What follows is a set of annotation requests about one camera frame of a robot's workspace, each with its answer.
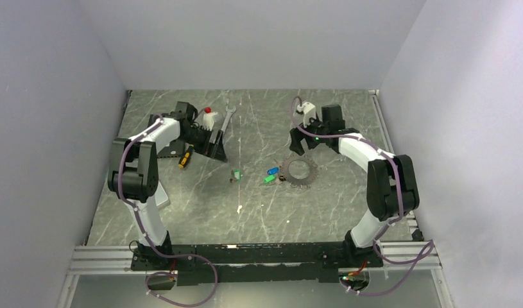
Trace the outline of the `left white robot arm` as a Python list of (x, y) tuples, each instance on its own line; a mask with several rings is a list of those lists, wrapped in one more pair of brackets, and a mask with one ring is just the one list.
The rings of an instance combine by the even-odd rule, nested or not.
[(148, 254), (148, 261), (159, 270), (172, 264), (174, 253), (155, 197), (160, 185), (157, 155), (173, 141), (180, 141), (188, 146), (178, 163), (181, 168), (188, 166), (193, 153), (227, 162), (223, 137), (236, 108), (226, 107), (225, 111), (215, 133), (215, 112), (205, 110), (198, 124), (198, 110), (179, 101), (174, 111), (154, 114), (153, 122), (142, 132), (112, 142), (108, 189), (127, 205), (139, 232), (139, 252)]

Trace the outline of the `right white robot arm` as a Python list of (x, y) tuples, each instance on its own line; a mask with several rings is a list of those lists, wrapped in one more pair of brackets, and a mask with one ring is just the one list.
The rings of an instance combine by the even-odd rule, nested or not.
[(343, 248), (343, 259), (350, 266), (366, 260), (372, 247), (392, 224), (418, 208), (420, 196), (413, 161), (408, 155), (395, 155), (375, 145), (355, 128), (348, 127), (340, 105), (316, 107), (299, 97), (291, 105), (291, 117), (300, 121), (290, 131), (291, 151), (305, 153), (303, 142), (312, 150), (324, 144), (349, 158), (366, 172), (367, 210), (348, 233), (350, 244)]

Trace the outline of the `green key tag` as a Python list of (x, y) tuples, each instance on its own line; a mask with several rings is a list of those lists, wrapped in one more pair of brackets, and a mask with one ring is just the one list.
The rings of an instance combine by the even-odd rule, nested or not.
[(276, 179), (277, 179), (276, 175), (268, 175), (267, 177), (264, 178), (263, 182), (265, 184), (270, 184), (270, 183), (274, 182)]
[(241, 181), (241, 178), (242, 178), (242, 172), (240, 169), (233, 169), (231, 171), (231, 177), (230, 177), (231, 183), (238, 183)]

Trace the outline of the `blue key tag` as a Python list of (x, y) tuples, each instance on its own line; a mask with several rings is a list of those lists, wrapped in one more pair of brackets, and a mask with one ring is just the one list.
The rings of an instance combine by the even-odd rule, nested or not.
[(276, 175), (280, 171), (279, 167), (273, 167), (269, 170), (267, 170), (268, 175)]

